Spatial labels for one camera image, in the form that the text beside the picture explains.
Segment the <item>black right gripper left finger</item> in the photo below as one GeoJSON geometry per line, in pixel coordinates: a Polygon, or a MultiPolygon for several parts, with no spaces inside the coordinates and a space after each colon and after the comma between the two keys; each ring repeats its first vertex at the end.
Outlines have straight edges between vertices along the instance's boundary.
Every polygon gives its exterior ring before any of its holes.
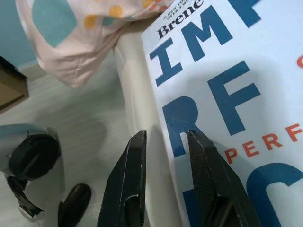
{"type": "Polygon", "coordinates": [[[130,138],[111,171],[98,218],[98,227],[142,227],[145,216],[147,133],[130,138]]]}

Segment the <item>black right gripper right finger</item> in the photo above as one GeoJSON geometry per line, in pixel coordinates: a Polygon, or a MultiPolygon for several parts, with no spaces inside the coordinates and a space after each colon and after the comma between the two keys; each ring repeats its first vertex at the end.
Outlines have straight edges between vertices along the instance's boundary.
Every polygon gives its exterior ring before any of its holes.
{"type": "Polygon", "coordinates": [[[253,227],[255,211],[241,180],[203,134],[187,132],[194,192],[204,227],[253,227]]]}

